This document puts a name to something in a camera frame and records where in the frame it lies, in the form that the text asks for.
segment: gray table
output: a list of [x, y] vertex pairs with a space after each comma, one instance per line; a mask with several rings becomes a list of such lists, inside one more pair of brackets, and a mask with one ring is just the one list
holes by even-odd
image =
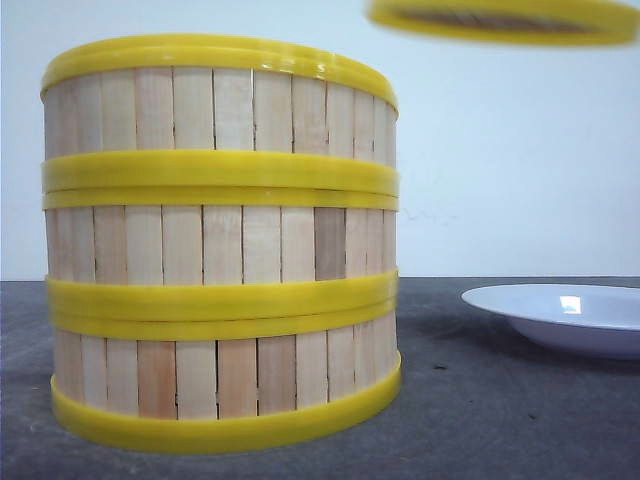
[[2, 478], [640, 478], [640, 362], [545, 350], [459, 299], [509, 282], [526, 279], [402, 279], [404, 380], [388, 409], [320, 440], [219, 456], [111, 449], [58, 427], [43, 285], [4, 282]]

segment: yellow rim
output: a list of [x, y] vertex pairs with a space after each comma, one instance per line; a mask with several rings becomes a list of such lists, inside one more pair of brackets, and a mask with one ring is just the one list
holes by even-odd
[[209, 340], [293, 335], [353, 325], [395, 308], [397, 270], [247, 285], [99, 285], [47, 278], [51, 321], [85, 335]]
[[44, 97], [49, 87], [67, 78], [151, 66], [250, 68], [288, 73], [364, 90], [397, 108], [387, 79], [355, 60], [275, 40], [190, 33], [120, 37], [68, 50], [47, 67], [41, 96]]
[[400, 391], [398, 363], [386, 378], [356, 394], [291, 412], [212, 420], [164, 420], [104, 412], [64, 396], [51, 377], [53, 412], [87, 440], [148, 452], [225, 453], [311, 440], [356, 425], [380, 412]]
[[398, 174], [321, 155], [134, 150], [69, 155], [42, 164], [44, 208], [226, 204], [397, 209]]
[[368, 15], [419, 33], [539, 45], [629, 43], [640, 24], [638, 10], [607, 0], [373, 0]]

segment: bamboo steamer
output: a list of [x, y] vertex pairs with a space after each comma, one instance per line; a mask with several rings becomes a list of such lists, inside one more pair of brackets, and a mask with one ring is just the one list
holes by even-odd
[[[146, 35], [56, 57], [41, 96], [63, 426], [125, 448], [222, 452], [331, 433], [393, 399], [397, 199], [359, 185], [369, 173], [397, 182], [384, 77], [281, 42]], [[306, 187], [278, 183], [290, 170]], [[341, 188], [382, 200], [327, 200]], [[307, 315], [318, 287], [353, 303], [364, 282], [388, 297], [365, 309], [375, 315], [345, 320], [346, 303]], [[258, 297], [286, 312], [238, 312]]]

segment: white wall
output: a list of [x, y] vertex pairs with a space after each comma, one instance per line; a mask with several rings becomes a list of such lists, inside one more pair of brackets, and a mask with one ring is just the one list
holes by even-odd
[[401, 274], [640, 275], [638, 44], [470, 44], [372, 26], [362, 10], [360, 0], [3, 1], [2, 278], [46, 268], [47, 62], [81, 43], [166, 31], [303, 43], [388, 76], [401, 113]]

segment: cylindrical container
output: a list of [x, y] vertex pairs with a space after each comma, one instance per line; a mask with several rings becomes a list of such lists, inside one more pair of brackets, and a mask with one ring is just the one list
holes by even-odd
[[54, 413], [97, 442], [224, 452], [396, 395], [395, 98], [246, 37], [106, 40], [49, 65]]

